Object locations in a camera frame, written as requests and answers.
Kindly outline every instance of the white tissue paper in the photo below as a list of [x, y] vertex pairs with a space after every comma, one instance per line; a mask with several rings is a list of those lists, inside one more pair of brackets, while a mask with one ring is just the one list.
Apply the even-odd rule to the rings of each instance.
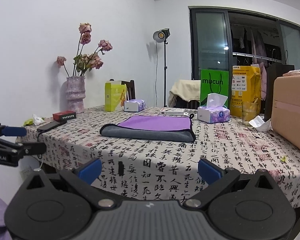
[[224, 106], [228, 97], [217, 93], [208, 94], [207, 108]]
[[41, 123], [44, 123], [44, 120], [41, 117], [38, 117], [37, 115], [33, 114], [33, 123], [34, 125], [39, 125]]
[[271, 130], [271, 119], [268, 121], [263, 121], [263, 119], [258, 115], [255, 119], [249, 121], [249, 124], [256, 128], [259, 132], [267, 132]]

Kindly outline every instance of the red box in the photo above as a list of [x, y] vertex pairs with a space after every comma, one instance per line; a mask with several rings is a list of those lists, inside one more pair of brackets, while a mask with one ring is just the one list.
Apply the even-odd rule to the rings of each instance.
[[52, 114], [52, 117], [53, 117], [53, 120], [55, 120], [55, 121], [63, 121], [63, 120], [76, 119], [77, 115], [73, 111], [63, 111], [60, 113]]

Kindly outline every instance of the purple towel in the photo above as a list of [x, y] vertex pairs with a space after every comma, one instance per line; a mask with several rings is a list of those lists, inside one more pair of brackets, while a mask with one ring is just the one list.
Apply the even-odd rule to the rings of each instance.
[[191, 121], [189, 117], [135, 115], [118, 126], [148, 131], [180, 131], [190, 129]]
[[195, 134], [189, 117], [134, 115], [119, 123], [105, 124], [100, 134], [107, 137], [193, 142]]

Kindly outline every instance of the dried flower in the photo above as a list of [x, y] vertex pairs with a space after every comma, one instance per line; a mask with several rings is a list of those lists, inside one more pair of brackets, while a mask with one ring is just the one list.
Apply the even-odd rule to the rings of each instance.
[[90, 33], [92, 31], [90, 23], [80, 23], [79, 32], [84, 34], [86, 32]]
[[65, 61], [67, 61], [67, 59], [65, 58], [65, 57], [62, 57], [62, 56], [58, 56], [57, 57], [57, 64], [58, 64], [58, 66], [63, 66], [64, 65], [64, 63], [65, 63]]
[[83, 54], [83, 55], [81, 55], [81, 60], [82, 60], [82, 61], [84, 61], [85, 63], [87, 63], [87, 62], [88, 62], [88, 60], [89, 60], [89, 57], [88, 57], [88, 55], [87, 55], [87, 54]]
[[90, 64], [91, 68], [99, 69], [102, 67], [103, 62], [101, 61], [101, 58], [98, 56], [98, 54], [95, 53], [91, 58]]
[[84, 33], [81, 36], [80, 43], [82, 45], [88, 44], [91, 41], [91, 34], [90, 33]]
[[111, 43], [105, 40], [101, 40], [98, 46], [101, 47], [103, 51], [110, 51], [111, 49], [113, 49]]

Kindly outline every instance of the window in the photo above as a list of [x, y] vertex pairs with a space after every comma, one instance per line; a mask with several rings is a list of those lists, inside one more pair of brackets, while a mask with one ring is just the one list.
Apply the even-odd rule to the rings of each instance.
[[300, 69], [300, 27], [232, 9], [190, 9], [192, 79], [202, 69], [273, 62]]

